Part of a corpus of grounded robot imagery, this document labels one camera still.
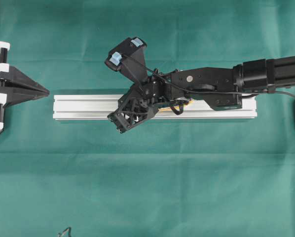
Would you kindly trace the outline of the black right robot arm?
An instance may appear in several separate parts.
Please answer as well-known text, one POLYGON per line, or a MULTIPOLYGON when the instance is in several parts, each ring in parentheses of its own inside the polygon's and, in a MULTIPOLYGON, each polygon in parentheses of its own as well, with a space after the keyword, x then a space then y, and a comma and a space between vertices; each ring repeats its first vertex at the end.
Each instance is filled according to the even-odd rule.
POLYGON ((180 115, 191 100, 203 100, 215 111, 240 109, 244 98, 295 86, 295 56, 244 62, 231 69, 204 67, 166 74, 125 54, 108 57, 106 64, 133 81, 117 109, 108 115, 120 133, 153 118, 163 108, 180 115))

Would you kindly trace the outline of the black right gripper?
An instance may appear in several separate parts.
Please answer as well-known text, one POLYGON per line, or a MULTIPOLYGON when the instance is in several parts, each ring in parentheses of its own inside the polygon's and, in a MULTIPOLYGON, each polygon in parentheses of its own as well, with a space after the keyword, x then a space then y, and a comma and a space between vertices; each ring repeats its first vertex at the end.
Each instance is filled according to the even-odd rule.
POLYGON ((124 133, 153 118, 160 109, 172 106, 165 96, 165 83, 159 77, 147 77, 147 81, 133 84, 118 100, 117 109, 108 115, 109 121, 124 133))

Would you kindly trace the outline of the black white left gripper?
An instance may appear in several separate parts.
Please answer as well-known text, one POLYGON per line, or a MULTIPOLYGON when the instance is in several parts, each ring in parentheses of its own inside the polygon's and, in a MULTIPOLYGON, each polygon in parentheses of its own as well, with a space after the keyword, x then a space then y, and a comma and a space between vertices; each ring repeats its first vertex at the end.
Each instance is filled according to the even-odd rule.
POLYGON ((23 89, 9 89, 0 93, 0 134, 4 128, 4 107, 37 100, 49 95, 49 91, 26 74, 7 63, 10 43, 0 41, 0 88, 5 86, 23 89))

